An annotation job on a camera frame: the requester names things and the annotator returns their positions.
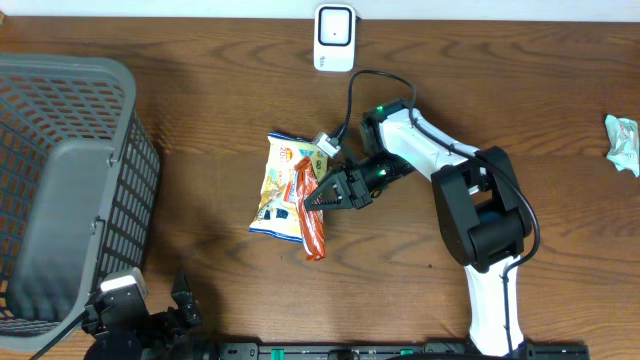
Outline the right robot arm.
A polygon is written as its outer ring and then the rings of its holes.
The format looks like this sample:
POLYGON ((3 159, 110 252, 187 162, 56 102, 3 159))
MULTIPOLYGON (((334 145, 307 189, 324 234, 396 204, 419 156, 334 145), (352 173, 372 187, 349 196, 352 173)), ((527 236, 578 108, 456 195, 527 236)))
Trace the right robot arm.
POLYGON ((404 99, 364 113, 360 128, 366 158, 333 168, 305 197, 306 210, 361 209, 392 182, 423 175, 443 242, 465 271, 472 344, 482 355, 518 355, 517 269, 537 224, 507 154, 454 140, 404 99))

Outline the light green wipes packet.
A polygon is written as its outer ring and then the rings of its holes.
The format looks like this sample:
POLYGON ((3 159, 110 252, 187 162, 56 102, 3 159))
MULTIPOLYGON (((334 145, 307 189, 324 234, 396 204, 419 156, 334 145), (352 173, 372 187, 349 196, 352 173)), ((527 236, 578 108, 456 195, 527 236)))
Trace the light green wipes packet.
POLYGON ((606 158, 618 171, 629 170, 639 176, 639 128, 636 121, 613 115, 605 117, 610 142, 606 158))

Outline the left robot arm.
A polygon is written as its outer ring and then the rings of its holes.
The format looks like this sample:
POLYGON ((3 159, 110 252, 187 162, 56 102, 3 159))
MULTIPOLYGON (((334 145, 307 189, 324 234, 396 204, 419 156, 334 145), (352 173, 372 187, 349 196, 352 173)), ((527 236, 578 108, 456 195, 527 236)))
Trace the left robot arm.
POLYGON ((203 323, 186 275, 176 274, 173 307, 152 314, 148 288, 139 268, 109 274, 85 305, 82 330, 94 338, 89 360, 217 359, 217 346, 193 330, 203 323))

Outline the yellow snack bag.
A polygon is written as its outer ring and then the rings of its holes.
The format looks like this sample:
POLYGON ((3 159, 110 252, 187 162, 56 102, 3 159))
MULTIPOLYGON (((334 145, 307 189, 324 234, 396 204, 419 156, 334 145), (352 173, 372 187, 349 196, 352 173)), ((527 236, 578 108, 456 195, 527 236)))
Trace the yellow snack bag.
POLYGON ((312 161, 316 178, 327 172, 327 156, 311 140, 279 132, 268 134, 269 155, 265 166, 258 211, 249 225, 252 233, 301 243, 299 216, 293 195, 287 195, 294 178, 294 167, 305 157, 312 161))

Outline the orange chocolate bar wrapper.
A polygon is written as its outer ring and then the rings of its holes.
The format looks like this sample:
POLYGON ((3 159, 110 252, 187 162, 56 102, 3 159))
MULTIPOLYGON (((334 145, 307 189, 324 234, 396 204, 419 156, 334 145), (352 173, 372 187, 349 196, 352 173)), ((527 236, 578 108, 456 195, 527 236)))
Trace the orange chocolate bar wrapper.
POLYGON ((304 203, 318 187, 318 180, 309 157, 303 158, 294 166, 293 180, 291 191, 298 213, 302 243, 307 253, 306 259, 322 260, 326 257, 323 213, 309 210, 304 203))

